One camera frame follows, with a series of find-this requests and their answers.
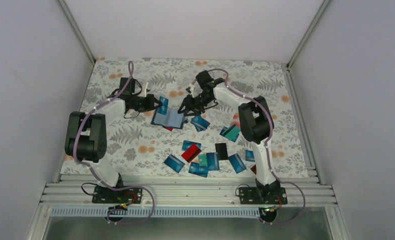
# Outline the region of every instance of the white wall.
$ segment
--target white wall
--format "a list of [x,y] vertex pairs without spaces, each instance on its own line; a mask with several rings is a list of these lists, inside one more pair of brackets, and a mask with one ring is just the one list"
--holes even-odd
[[395,240],[395,1],[332,1],[292,74],[351,239]]
[[95,57],[286,63],[323,0],[65,0]]
[[56,0],[0,1],[0,239],[24,239],[91,63]]

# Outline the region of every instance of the table surface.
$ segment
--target table surface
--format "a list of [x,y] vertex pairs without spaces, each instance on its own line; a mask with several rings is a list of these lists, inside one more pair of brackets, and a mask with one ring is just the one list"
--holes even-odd
[[[282,66],[277,62],[195,60],[174,58],[101,57],[97,60],[87,86],[81,111],[87,112],[105,100],[117,89],[121,77],[128,77],[128,61],[134,62],[134,78],[142,85],[149,82],[151,94],[169,99],[168,107],[178,109],[185,89],[203,70],[222,68],[229,73],[229,83],[249,96],[263,96],[274,120],[272,153],[275,172],[281,178],[307,178],[304,154],[295,123],[290,97]],[[222,72],[211,72],[213,77],[225,77]],[[126,117],[136,116],[128,112]],[[106,127],[108,158],[112,166],[121,174],[137,176],[187,176],[189,164],[180,173],[174,172],[163,162],[169,154],[182,159],[183,141],[202,144],[202,153],[215,152],[215,143],[227,143],[228,155],[238,153],[247,169],[236,173],[228,160],[220,161],[219,171],[210,171],[210,177],[253,178],[251,171],[254,162],[245,161],[245,150],[250,144],[240,134],[236,142],[228,141],[220,135],[223,127],[239,124],[237,110],[220,103],[207,110],[202,117],[210,122],[207,130],[197,132],[187,123],[183,129],[169,131],[161,126],[151,125],[153,111],[144,112],[135,118],[116,119]],[[90,171],[66,156],[61,169],[62,174],[90,174]]]

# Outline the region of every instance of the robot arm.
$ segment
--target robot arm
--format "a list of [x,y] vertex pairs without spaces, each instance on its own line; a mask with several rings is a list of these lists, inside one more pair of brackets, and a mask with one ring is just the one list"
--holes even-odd
[[[194,96],[190,92],[183,100],[178,113],[185,116],[197,116],[205,112],[206,106],[212,101],[221,101],[237,109],[240,120],[240,130],[243,137],[250,142],[256,163],[256,187],[261,199],[271,197],[272,192],[280,188],[280,183],[271,173],[273,166],[271,153],[271,139],[267,141],[270,125],[267,117],[254,102],[233,94],[225,85],[222,78],[213,79],[208,71],[200,72],[194,82],[198,82],[202,93]],[[193,91],[193,84],[187,88]],[[262,96],[254,98],[270,113],[266,100]]]
[[[162,105],[153,94],[147,94],[148,83],[144,85],[140,93],[133,94],[137,80],[132,80],[119,98],[110,101],[110,103],[90,115],[84,128],[81,130],[82,132],[89,130],[89,135],[80,135],[78,140],[78,160],[87,161],[87,165],[93,168],[101,181],[111,187],[122,187],[122,179],[112,167],[111,162],[105,157],[107,150],[106,125],[122,117],[130,109],[141,113],[154,110]],[[120,89],[126,82],[127,78],[121,78]],[[69,156],[73,155],[74,141],[85,116],[85,112],[79,111],[74,111],[69,116],[65,139],[65,153]],[[106,187],[100,181],[98,181],[98,184],[101,187]]]

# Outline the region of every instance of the cable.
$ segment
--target cable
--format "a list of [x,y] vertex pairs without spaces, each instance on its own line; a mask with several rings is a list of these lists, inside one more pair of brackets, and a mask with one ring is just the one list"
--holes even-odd
[[119,223],[119,225],[137,225],[137,224],[141,224],[146,222],[147,220],[149,220],[151,218],[151,216],[154,214],[155,212],[155,198],[152,195],[152,193],[144,186],[136,186],[136,185],[131,185],[131,186],[124,186],[121,188],[115,188],[109,184],[107,184],[105,181],[103,181],[99,175],[95,172],[94,168],[90,165],[90,163],[88,162],[82,162],[79,161],[77,158],[77,148],[78,148],[78,143],[79,143],[79,139],[80,139],[80,135],[81,135],[81,130],[84,128],[84,126],[86,125],[87,119],[90,117],[90,115],[92,115],[93,113],[95,113],[96,111],[100,110],[101,108],[105,107],[107,104],[109,104],[110,102],[112,102],[113,100],[117,99],[121,93],[126,89],[126,87],[128,86],[128,84],[130,83],[130,80],[133,78],[133,72],[134,72],[134,64],[133,61],[129,61],[128,62],[128,72],[129,72],[129,77],[127,79],[127,82],[124,84],[124,86],[122,87],[121,90],[118,91],[118,93],[113,97],[113,98],[109,98],[106,99],[104,102],[100,103],[98,106],[96,106],[95,108],[93,108],[91,111],[89,111],[84,119],[82,120],[79,128],[78,128],[78,132],[77,135],[75,136],[75,140],[74,140],[74,146],[73,146],[73,151],[72,151],[72,157],[74,158],[74,161],[77,164],[80,165],[84,165],[86,167],[88,167],[90,169],[91,174],[96,178],[97,182],[99,182],[100,184],[102,184],[103,186],[105,186],[106,188],[112,190],[112,191],[124,191],[130,188],[138,188],[138,189],[143,189],[144,191],[146,191],[149,195],[150,198],[152,199],[152,210],[150,211],[150,214],[144,218],[143,220],[137,221],[137,222],[128,222],[128,223]]
[[289,223],[291,223],[291,222],[294,222],[294,221],[297,220],[299,217],[301,217],[302,214],[304,213],[305,207],[307,206],[307,200],[306,200],[306,198],[305,198],[304,192],[302,191],[302,189],[301,189],[298,185],[296,185],[295,183],[293,183],[293,182],[291,182],[291,181],[282,181],[282,180],[276,175],[276,173],[274,172],[273,166],[271,166],[270,153],[269,153],[269,150],[268,150],[268,147],[267,147],[267,146],[268,146],[268,141],[271,140],[271,138],[273,137],[273,128],[274,128],[273,126],[274,126],[274,124],[273,124],[273,120],[272,120],[271,117],[270,117],[270,114],[269,114],[268,111],[264,108],[264,106],[262,106],[262,104],[260,104],[259,102],[257,102],[255,99],[253,99],[253,98],[251,98],[251,97],[248,97],[248,96],[244,95],[243,93],[241,93],[240,91],[238,91],[237,89],[235,89],[234,87],[229,86],[229,85],[227,84],[227,79],[229,78],[229,73],[228,73],[226,70],[221,69],[221,68],[214,68],[214,69],[208,70],[208,72],[212,72],[212,71],[221,71],[221,72],[224,72],[224,73],[226,74],[226,76],[225,76],[225,78],[224,78],[225,87],[226,87],[230,92],[232,92],[234,95],[236,95],[236,96],[238,96],[238,97],[240,97],[240,98],[244,98],[244,99],[246,99],[246,100],[249,100],[249,101],[255,103],[259,108],[261,108],[261,110],[262,110],[262,112],[264,113],[265,117],[268,119],[268,124],[269,124],[269,135],[268,135],[267,139],[265,140],[266,157],[267,157],[267,159],[268,159],[268,168],[269,168],[269,170],[271,171],[271,174],[274,176],[274,178],[275,178],[277,181],[279,181],[281,184],[290,184],[290,185],[295,186],[295,187],[299,190],[300,194],[302,195],[302,199],[303,199],[302,210],[301,210],[295,217],[293,217],[293,218],[290,219],[290,220],[284,221],[284,222],[278,222],[278,223],[272,223],[272,222],[270,222],[269,224],[270,224],[270,225],[284,225],[284,224],[289,224]]
[[83,191],[83,193],[85,193],[85,194],[87,194],[87,195],[89,195],[89,196],[94,196],[95,193],[88,193],[88,192],[84,189],[83,186],[86,185],[86,184],[88,184],[88,185],[93,185],[93,186],[97,186],[97,184],[96,184],[96,183],[93,183],[93,182],[85,182],[85,183],[81,184],[81,190]]
[[137,115],[132,116],[132,117],[126,117],[126,114],[127,113],[125,113],[124,116],[123,116],[124,119],[134,119],[134,118],[137,118],[140,115],[140,112],[138,112]]
[[277,208],[277,210],[279,210],[279,209],[281,209],[282,206],[283,206],[282,199],[281,199],[278,195],[275,195],[275,197],[276,197],[277,200],[278,200],[278,208]]
[[112,98],[113,96],[115,96],[116,94],[116,92],[119,90],[119,88],[117,88],[117,89],[115,89],[109,96],[107,96],[106,98],[107,99],[109,99],[109,98]]
[[215,108],[216,106],[218,106],[218,102],[216,100],[214,100],[213,103],[214,103],[214,105],[204,108],[204,110],[208,110],[208,109]]
[[236,197],[240,197],[240,195],[237,194],[237,190],[239,189],[240,186],[243,186],[243,185],[247,186],[248,188],[251,187],[251,186],[249,186],[249,185],[247,185],[247,184],[245,184],[245,183],[242,183],[242,184],[238,185],[238,186],[236,187],[236,190],[234,190],[234,194],[236,195]]
[[138,96],[142,93],[143,87],[137,79],[134,79],[134,80],[140,86],[140,91],[138,93],[134,93],[133,96]]
[[133,204],[136,201],[137,195],[133,191],[127,192],[126,194],[124,194],[124,197],[127,195],[132,196],[130,204]]

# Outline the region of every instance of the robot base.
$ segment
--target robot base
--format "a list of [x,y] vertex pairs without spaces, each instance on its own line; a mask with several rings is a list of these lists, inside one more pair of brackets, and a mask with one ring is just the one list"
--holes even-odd
[[269,197],[265,202],[259,197],[256,187],[240,187],[240,204],[242,205],[279,205],[280,198],[281,204],[288,204],[288,198],[286,195],[286,189],[284,187],[278,188],[276,191],[272,192],[271,197]]
[[129,188],[123,191],[113,191],[107,187],[96,186],[94,188],[96,194],[93,195],[91,202],[94,204],[140,204],[142,202],[143,190],[141,188]]

